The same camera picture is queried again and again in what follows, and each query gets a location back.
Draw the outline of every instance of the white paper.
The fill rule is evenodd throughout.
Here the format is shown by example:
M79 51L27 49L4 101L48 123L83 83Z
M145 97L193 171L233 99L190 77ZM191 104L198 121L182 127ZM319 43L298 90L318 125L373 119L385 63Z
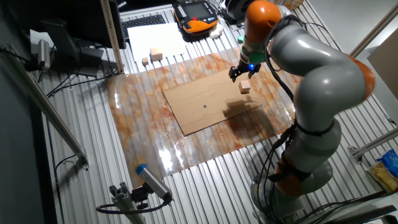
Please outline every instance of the white paper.
M150 60L150 48L162 49L163 58L185 53L186 42L177 23L139 26L127 29L135 61Z

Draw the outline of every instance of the small wooden block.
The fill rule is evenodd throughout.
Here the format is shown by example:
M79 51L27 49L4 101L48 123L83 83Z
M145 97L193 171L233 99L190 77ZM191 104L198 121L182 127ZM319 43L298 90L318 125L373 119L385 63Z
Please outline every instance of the small wooden block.
M153 62L162 60L163 59L162 49L158 47L151 47L150 59L152 59Z
M149 65L148 58L143 58L142 64L143 64L143 66Z
M239 82L239 90L241 91L241 94L246 94L249 93L251 88L249 80L244 80Z

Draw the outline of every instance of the metal bracket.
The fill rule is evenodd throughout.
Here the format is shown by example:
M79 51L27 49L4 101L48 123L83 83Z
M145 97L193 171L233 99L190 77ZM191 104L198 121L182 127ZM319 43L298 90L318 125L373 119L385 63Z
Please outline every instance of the metal bracket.
M88 165L88 161L81 161L83 163L83 169L88 170L90 166Z
M347 149L348 149L349 153L351 153L351 155L354 157L355 161L358 164L362 164L362 155L360 155L359 157L354 156L355 152L358 151L358 148L355 146L348 146Z

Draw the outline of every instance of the wall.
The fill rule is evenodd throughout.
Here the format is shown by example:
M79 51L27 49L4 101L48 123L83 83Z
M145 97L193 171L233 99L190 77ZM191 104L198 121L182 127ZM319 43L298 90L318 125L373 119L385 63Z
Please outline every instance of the wall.
M0 2L0 45L28 57L29 42ZM0 223L55 223L41 112L1 60L0 104Z
M349 54L376 26L376 24L397 4L396 0L309 0L322 21L331 31L342 51ZM372 66L367 60L370 53L398 28L398 18L392 22L357 57L362 63ZM386 113L398 122L398 100L376 74L374 95Z

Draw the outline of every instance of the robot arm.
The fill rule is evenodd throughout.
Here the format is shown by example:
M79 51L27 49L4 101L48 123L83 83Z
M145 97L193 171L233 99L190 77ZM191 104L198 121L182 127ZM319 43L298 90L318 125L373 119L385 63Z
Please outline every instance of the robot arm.
M285 202L314 192L331 179L333 170L327 160L341 139L341 127L334 116L364 101L375 83L367 66L312 37L298 22L280 22L274 29L287 15L283 6L254 1L246 13L239 65L229 71L233 82L243 73L249 72L251 78L258 72L265 61L266 40L274 32L272 60L286 72L303 77L293 99L297 129L273 176L276 194ZM271 187L263 181L257 177L251 187L252 197L260 199L254 201L260 210L269 200L260 189Z

